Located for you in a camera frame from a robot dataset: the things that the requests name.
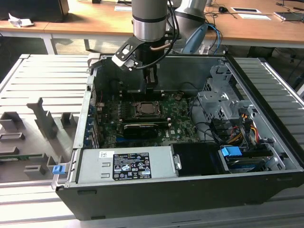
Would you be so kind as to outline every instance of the blue cable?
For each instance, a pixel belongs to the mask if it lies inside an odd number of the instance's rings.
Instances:
[[[219,48],[219,44],[220,44],[220,35],[219,35],[219,30],[217,28],[215,28],[213,25],[208,24],[209,27],[213,28],[213,30],[217,33],[217,37],[218,37],[218,46],[217,49],[215,49],[214,54],[216,54],[218,48]]]

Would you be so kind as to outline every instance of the floor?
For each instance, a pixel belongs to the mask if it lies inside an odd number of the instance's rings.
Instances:
[[[84,41],[80,39],[55,39],[55,42],[58,54],[87,55],[90,53],[85,50]],[[90,40],[90,48],[101,53],[114,53],[121,45],[121,42],[107,43],[100,40]],[[249,51],[249,47],[245,46],[221,46],[220,50],[224,49],[228,49],[228,52],[235,57],[246,57]],[[258,48],[256,54],[263,56],[268,51],[268,48]],[[43,40],[39,38],[0,37],[1,81],[21,54],[47,54],[47,50]],[[297,77],[304,74],[304,61],[292,73],[303,57],[303,49],[276,48],[272,56],[267,58],[267,61],[285,80],[290,77],[288,83],[293,85]]]

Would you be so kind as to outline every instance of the black electronic device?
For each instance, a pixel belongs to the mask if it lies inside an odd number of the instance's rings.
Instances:
[[[283,0],[283,3],[284,1],[298,1],[298,2],[304,2],[304,0]]]
[[[69,11],[67,0],[0,0],[0,6],[2,19],[10,13],[20,19],[62,22]]]
[[[117,3],[119,3],[119,4],[128,4],[128,5],[131,5],[131,4],[132,4],[132,1],[118,0]]]
[[[257,9],[248,9],[248,8],[232,8],[236,12],[248,12],[248,13],[258,13]]]
[[[303,13],[275,12],[275,15],[285,21],[304,21]]]
[[[156,124],[128,124],[123,127],[125,139],[151,139],[158,136]]]
[[[304,11],[303,8],[299,8],[299,7],[294,7],[294,10],[298,10],[298,11]]]
[[[227,13],[228,12],[228,9],[226,7],[223,7],[223,6],[220,6],[218,8],[218,10],[219,10],[220,13]]]
[[[178,155],[182,169],[179,176],[208,176],[226,173],[219,146],[212,142],[173,143],[171,150]]]

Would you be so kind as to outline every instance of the green circuit board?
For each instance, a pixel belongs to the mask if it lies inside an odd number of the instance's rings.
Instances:
[[[119,147],[145,147],[169,146],[171,143],[198,142],[195,126],[188,117],[189,104],[186,98],[177,101],[176,94],[166,94],[165,98],[158,101],[163,114],[170,118],[170,127],[158,129],[158,136],[145,140],[125,140],[122,124],[119,119],[119,106],[126,101],[111,97],[104,102],[102,111],[99,112],[99,130],[102,132],[101,148]]]

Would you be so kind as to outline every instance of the blue latch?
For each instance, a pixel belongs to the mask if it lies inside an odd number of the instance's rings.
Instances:
[[[55,165],[53,168],[53,174],[65,174],[66,173],[66,165]]]
[[[237,146],[225,146],[222,150],[224,157],[226,156],[242,156],[242,152]]]

